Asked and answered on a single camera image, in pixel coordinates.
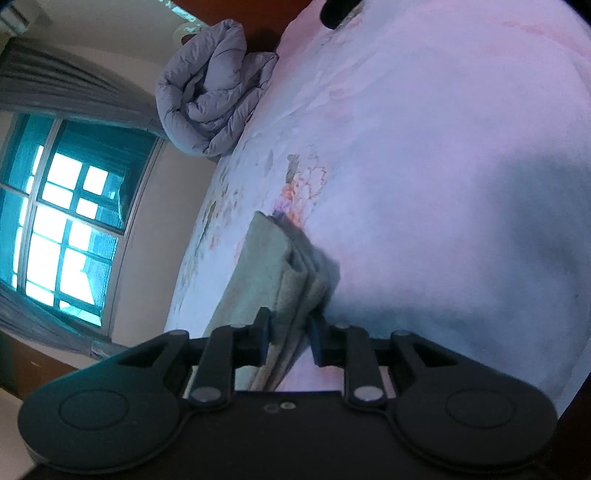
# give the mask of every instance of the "gray comforter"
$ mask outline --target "gray comforter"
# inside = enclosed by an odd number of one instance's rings
[[[230,150],[268,88],[277,60],[274,53],[246,54],[244,29],[234,20],[195,35],[156,84],[158,114],[171,142],[198,156]]]

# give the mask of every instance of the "bed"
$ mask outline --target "bed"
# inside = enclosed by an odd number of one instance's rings
[[[408,329],[545,391],[591,369],[591,29],[560,0],[314,0],[219,160],[166,330],[201,336],[253,213],[330,261],[330,322]]]

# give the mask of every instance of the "folded towel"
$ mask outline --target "folded towel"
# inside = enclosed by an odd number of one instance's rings
[[[238,264],[205,336],[222,325],[248,325],[261,307],[274,312],[267,363],[236,372],[237,390],[274,390],[304,338],[306,317],[325,298],[321,257],[295,228],[255,212]]]

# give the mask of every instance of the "white bed sheet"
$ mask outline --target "white bed sheet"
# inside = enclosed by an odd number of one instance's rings
[[[322,5],[219,162],[166,330],[202,335],[279,210],[337,266],[329,321],[412,330],[562,413],[591,368],[590,28],[561,0],[365,0],[336,31]]]

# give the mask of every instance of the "curtain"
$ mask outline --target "curtain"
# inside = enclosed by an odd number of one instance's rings
[[[0,110],[136,128],[166,138],[154,99],[75,55],[12,38],[0,55]]]
[[[103,359],[125,350],[70,327],[37,303],[0,281],[0,330],[42,345]]]

